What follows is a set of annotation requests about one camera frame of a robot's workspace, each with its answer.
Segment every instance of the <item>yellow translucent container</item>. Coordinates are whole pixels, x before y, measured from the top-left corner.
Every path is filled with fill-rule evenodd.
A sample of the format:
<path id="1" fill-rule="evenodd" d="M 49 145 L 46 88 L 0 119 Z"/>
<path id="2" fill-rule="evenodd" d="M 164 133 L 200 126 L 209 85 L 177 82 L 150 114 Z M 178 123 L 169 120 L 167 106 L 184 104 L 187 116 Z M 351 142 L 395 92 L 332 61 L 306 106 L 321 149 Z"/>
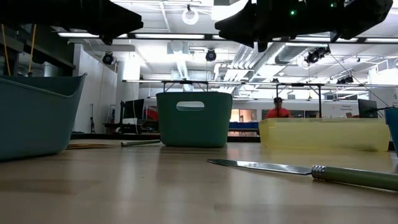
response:
<path id="1" fill-rule="evenodd" d="M 388 150 L 383 119 L 272 118 L 259 122 L 261 144 L 273 149 Z"/>

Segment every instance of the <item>wooden table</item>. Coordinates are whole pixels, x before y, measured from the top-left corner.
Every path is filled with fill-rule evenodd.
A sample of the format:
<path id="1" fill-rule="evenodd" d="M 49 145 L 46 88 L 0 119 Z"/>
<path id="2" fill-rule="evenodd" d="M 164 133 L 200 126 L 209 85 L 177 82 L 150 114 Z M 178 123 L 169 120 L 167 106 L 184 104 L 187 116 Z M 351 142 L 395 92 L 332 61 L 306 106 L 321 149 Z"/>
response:
<path id="1" fill-rule="evenodd" d="M 388 152 L 270 150 L 258 143 L 63 151 L 0 164 L 0 219 L 2 224 L 398 223 L 396 192 L 206 162 L 230 158 L 392 172 L 397 162 L 390 156 L 396 158 Z"/>

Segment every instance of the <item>orange shirt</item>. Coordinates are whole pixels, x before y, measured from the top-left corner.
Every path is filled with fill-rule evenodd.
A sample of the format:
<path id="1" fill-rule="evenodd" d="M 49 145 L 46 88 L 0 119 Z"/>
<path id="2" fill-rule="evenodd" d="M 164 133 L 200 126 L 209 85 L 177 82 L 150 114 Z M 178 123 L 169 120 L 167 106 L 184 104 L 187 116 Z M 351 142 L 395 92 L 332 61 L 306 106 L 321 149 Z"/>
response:
<path id="1" fill-rule="evenodd" d="M 276 108 L 274 108 L 267 113 L 266 118 L 288 118 L 289 115 L 289 111 L 285 108 L 281 108 L 279 112 Z"/>

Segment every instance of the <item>teal plastic bin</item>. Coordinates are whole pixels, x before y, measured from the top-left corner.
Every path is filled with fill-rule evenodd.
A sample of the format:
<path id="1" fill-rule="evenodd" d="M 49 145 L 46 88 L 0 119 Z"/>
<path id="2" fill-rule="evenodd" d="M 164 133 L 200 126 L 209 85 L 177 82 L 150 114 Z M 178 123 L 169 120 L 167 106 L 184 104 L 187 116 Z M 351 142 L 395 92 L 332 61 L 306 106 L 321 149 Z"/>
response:
<path id="1" fill-rule="evenodd" d="M 0 160 L 67 148 L 86 75 L 0 77 Z"/>
<path id="2" fill-rule="evenodd" d="M 156 98 L 160 138 L 166 146 L 223 147 L 226 144 L 232 110 L 230 94 L 174 92 L 158 93 Z M 178 106 L 195 102 L 202 106 Z"/>

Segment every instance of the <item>knife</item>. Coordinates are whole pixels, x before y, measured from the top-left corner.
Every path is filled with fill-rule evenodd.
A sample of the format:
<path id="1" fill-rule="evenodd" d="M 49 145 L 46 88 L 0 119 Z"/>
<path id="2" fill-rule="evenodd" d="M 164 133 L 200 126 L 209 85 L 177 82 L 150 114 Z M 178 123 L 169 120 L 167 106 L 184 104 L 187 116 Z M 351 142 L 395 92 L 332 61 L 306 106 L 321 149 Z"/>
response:
<path id="1" fill-rule="evenodd" d="M 286 174 L 312 175 L 315 179 L 354 184 L 365 187 L 398 191 L 398 175 L 365 170 L 346 169 L 315 165 L 312 168 L 298 167 L 267 162 L 234 161 L 227 159 L 208 159 L 210 163 L 222 166 L 242 167 L 254 170 L 281 172 Z"/>

